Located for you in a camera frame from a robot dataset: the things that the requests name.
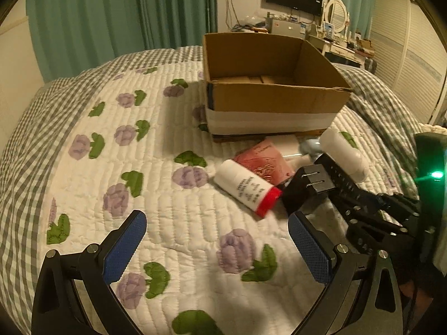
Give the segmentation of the silver mini fridge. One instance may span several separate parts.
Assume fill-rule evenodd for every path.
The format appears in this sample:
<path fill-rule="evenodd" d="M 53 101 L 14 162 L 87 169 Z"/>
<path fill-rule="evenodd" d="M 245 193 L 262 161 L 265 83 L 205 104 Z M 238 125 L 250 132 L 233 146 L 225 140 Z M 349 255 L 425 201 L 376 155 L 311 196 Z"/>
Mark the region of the silver mini fridge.
<path fill-rule="evenodd" d="M 285 35 L 305 39 L 306 26 L 303 23 L 268 17 L 267 30 L 274 35 Z"/>

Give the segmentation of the white oval mirror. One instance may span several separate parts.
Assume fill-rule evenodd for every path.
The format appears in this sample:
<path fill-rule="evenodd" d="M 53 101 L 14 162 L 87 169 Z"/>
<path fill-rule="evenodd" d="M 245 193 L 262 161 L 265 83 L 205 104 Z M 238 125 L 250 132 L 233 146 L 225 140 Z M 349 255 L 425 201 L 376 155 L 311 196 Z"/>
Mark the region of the white oval mirror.
<path fill-rule="evenodd" d="M 329 0 L 325 5 L 324 23 L 331 24 L 334 33 L 342 33 L 349 25 L 349 13 L 342 0 Z"/>

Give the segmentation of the white dressing table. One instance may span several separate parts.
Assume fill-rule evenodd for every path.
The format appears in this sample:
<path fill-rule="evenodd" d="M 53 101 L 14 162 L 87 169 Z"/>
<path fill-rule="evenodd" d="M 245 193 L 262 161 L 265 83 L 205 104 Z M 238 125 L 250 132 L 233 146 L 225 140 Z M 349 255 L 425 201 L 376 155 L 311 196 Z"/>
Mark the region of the white dressing table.
<path fill-rule="evenodd" d="M 340 46 L 335 44 L 335 42 L 329 42 L 317 36 L 308 35 L 305 40 L 311 43 L 314 48 L 332 63 L 351 65 L 364 69 L 367 62 L 371 63 L 373 61 L 361 52 Z"/>

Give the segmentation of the white floral quilt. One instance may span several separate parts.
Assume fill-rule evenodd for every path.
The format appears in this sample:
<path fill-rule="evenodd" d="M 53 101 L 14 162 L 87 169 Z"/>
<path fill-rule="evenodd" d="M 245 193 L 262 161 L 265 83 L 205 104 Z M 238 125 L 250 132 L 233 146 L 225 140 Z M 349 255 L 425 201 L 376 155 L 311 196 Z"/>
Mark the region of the white floral quilt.
<path fill-rule="evenodd" d="M 264 218 L 214 185 L 251 142 L 216 143 L 201 124 L 199 62 L 129 70 L 95 94 L 58 156 L 38 253 L 76 253 L 139 209 L 147 230 L 118 299 L 144 334 L 290 334 L 322 291 L 281 208 Z"/>

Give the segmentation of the brown cardboard box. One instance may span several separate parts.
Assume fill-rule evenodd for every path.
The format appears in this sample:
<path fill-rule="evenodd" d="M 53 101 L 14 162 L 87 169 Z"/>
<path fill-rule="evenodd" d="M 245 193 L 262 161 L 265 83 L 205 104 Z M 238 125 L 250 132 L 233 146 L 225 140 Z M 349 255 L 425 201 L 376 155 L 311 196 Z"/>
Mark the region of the brown cardboard box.
<path fill-rule="evenodd" d="M 264 33 L 203 37 L 205 114 L 214 141 L 319 135 L 352 89 L 309 42 Z"/>

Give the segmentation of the small light blue fan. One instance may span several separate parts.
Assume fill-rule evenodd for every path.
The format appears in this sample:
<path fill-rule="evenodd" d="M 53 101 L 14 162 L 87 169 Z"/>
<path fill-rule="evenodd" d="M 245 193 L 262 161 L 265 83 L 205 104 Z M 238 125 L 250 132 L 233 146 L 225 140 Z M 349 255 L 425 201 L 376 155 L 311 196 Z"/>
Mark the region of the small light blue fan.
<path fill-rule="evenodd" d="M 314 159 L 322 153 L 323 150 L 321 149 L 319 140 L 317 138 L 309 138 L 300 142 L 292 143 L 292 146 L 286 149 L 283 157 L 287 161 L 301 159 L 306 155 Z"/>

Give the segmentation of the red pouch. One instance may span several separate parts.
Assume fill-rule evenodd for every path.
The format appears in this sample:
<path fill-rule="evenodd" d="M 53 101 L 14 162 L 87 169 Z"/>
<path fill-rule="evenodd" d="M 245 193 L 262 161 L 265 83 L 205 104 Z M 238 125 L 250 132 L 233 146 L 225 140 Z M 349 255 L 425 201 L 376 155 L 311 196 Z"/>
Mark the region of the red pouch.
<path fill-rule="evenodd" d="M 271 140 L 264 141 L 236 155 L 233 160 L 272 185 L 280 185 L 295 174 Z"/>

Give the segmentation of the white bottle red cap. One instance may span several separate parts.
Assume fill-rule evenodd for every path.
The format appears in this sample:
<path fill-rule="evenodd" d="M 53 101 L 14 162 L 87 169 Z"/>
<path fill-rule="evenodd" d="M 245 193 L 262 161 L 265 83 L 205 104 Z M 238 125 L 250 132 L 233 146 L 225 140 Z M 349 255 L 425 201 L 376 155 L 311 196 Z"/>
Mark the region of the white bottle red cap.
<path fill-rule="evenodd" d="M 282 191 L 233 160 L 225 160 L 217 169 L 214 182 L 264 218 L 280 198 Z"/>

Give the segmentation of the grey checked bedspread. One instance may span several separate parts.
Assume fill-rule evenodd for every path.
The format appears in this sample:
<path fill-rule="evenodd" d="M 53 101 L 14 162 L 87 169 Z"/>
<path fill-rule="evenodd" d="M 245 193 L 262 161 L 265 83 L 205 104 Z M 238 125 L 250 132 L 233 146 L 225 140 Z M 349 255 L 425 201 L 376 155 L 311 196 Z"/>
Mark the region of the grey checked bedspread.
<path fill-rule="evenodd" d="M 1 305 L 22 333 L 31 331 L 35 286 L 45 257 L 38 253 L 42 208 L 73 127 L 87 110 L 103 111 L 104 104 L 92 99 L 115 76 L 129 70 L 152 73 L 161 65 L 186 62 L 202 65 L 201 47 L 125 54 L 78 76 L 50 82 L 24 112 L 1 155 Z"/>

